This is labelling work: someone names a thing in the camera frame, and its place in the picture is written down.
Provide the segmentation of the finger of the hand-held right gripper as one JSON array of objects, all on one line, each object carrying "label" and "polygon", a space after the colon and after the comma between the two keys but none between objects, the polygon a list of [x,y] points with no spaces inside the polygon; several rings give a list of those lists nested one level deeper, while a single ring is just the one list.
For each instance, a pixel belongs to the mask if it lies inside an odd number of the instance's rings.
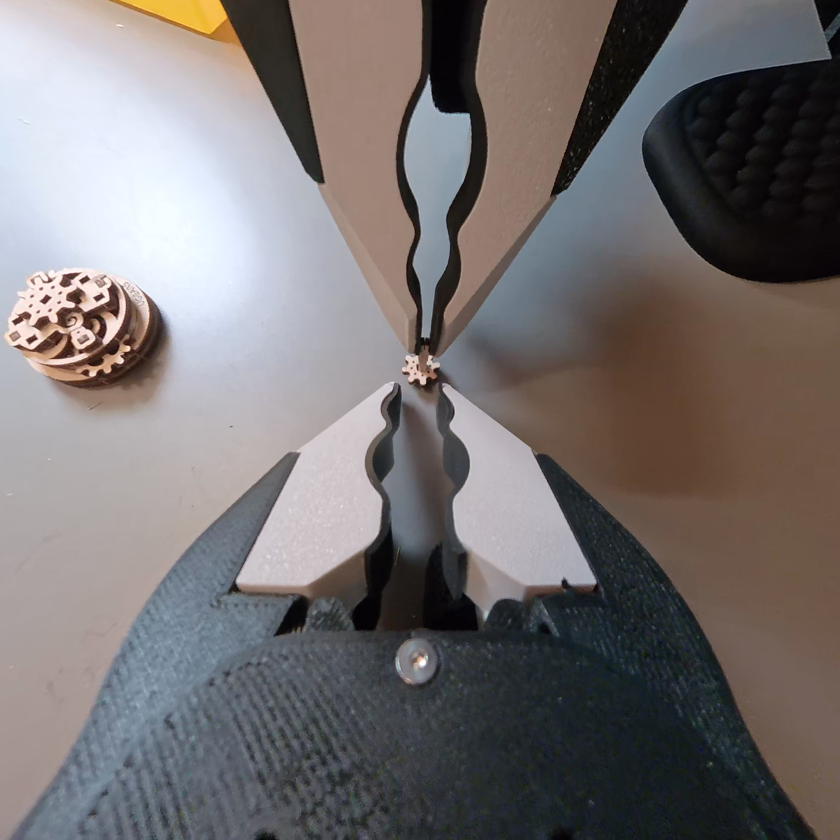
[{"label": "finger of the hand-held right gripper", "polygon": [[423,2],[290,2],[324,199],[406,352],[421,335],[404,140],[429,73]]},{"label": "finger of the hand-held right gripper", "polygon": [[460,73],[470,159],[446,226],[429,349],[443,355],[553,203],[614,2],[477,2]]}]

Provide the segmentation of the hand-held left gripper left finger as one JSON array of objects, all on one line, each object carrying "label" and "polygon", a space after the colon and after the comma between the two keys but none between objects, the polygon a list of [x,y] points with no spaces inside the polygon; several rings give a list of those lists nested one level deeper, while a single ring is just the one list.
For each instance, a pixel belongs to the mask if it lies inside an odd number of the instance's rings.
[{"label": "hand-held left gripper left finger", "polygon": [[394,562],[390,500],[401,388],[386,383],[304,445],[236,586],[377,612]]}]

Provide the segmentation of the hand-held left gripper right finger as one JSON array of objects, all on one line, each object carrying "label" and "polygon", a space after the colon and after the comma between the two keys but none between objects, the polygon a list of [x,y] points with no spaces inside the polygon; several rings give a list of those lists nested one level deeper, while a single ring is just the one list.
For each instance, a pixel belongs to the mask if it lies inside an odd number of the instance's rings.
[{"label": "hand-held left gripper right finger", "polygon": [[593,595],[596,575],[537,455],[450,385],[439,389],[437,426],[453,483],[446,509],[446,580],[484,623],[506,600]]}]

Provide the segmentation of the small wooden gear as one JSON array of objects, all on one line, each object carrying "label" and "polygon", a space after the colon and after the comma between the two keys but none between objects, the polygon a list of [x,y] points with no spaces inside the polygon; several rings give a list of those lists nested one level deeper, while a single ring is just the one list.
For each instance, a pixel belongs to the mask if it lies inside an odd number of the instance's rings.
[{"label": "small wooden gear", "polygon": [[426,388],[429,383],[437,380],[440,363],[423,349],[420,353],[410,353],[404,356],[401,373],[407,378],[410,385]]}]

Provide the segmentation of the grey desk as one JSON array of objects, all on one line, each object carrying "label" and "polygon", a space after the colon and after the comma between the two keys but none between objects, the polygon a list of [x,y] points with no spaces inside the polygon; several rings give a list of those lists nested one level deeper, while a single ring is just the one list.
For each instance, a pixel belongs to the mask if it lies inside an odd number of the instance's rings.
[{"label": "grey desk", "polygon": [[[839,282],[709,266],[641,160],[683,89],[824,53],[810,2],[687,3],[441,373],[653,555],[781,788],[839,839]],[[1,343],[1,839],[171,565],[403,379],[241,49],[110,2],[1,2],[1,322],[51,268],[130,279],[164,335],[91,390]]]}]

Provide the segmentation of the yellow plastic storage bin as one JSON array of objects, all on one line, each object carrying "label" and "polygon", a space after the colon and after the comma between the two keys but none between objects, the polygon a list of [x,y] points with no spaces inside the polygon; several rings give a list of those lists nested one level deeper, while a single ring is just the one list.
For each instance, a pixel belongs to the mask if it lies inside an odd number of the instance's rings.
[{"label": "yellow plastic storage bin", "polygon": [[221,2],[114,2],[220,43],[239,45]]}]

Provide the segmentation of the black mesh office chair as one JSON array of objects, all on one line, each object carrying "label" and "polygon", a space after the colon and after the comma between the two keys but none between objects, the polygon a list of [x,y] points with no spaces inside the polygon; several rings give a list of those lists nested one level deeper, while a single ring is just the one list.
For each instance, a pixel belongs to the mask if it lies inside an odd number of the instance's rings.
[{"label": "black mesh office chair", "polygon": [[641,142],[687,245],[754,283],[839,278],[839,2],[813,5],[830,58],[701,80]]}]

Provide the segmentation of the round wooden gear model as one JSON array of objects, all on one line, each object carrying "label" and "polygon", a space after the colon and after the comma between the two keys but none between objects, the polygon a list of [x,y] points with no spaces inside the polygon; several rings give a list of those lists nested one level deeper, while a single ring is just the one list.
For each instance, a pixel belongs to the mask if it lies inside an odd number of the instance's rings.
[{"label": "round wooden gear model", "polygon": [[137,369],[161,332],[163,316],[140,288],[117,275],[66,268],[26,279],[4,340],[41,376],[91,389]]}]

